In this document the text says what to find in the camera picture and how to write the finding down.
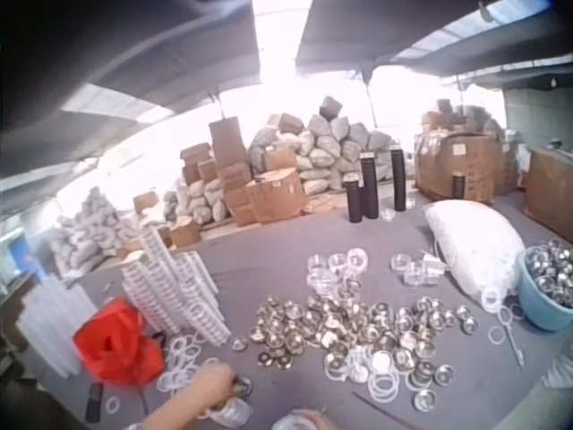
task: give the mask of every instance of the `blue plastic basin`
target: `blue plastic basin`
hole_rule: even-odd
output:
[[[518,294],[521,307],[534,325],[546,331],[559,331],[573,321],[573,309],[558,305],[542,293],[526,267],[526,250],[517,255],[521,270]]]

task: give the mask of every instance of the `human hand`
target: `human hand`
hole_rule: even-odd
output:
[[[305,417],[309,421],[312,421],[317,430],[337,430],[337,428],[334,427],[328,418],[324,417],[320,412],[317,412],[316,410],[297,409],[293,410],[293,414],[300,417]]]
[[[201,406],[208,409],[234,396],[235,377],[227,363],[208,363],[195,374],[189,388]]]

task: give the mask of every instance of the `red plastic bag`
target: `red plastic bag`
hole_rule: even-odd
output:
[[[141,334],[145,325],[140,312],[120,297],[83,324],[73,342],[100,381],[143,385],[165,368],[159,345]]]

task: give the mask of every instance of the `label on box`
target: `label on box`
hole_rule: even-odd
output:
[[[466,145],[464,143],[451,145],[451,150],[454,155],[466,155]]]

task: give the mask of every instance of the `black cylinder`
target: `black cylinder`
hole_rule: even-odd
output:
[[[406,210],[406,166],[404,164],[404,151],[390,150],[392,159],[392,181],[394,182],[394,211]]]
[[[352,223],[362,221],[362,204],[360,203],[360,188],[358,175],[344,182],[346,188],[346,201],[348,203],[348,219]]]
[[[463,173],[455,172],[451,176],[451,198],[464,200],[466,196],[466,176]]]
[[[378,203],[378,181],[376,179],[376,164],[374,154],[365,152],[360,154],[360,166],[364,181],[364,206],[362,214],[367,219],[377,219],[380,216]]]

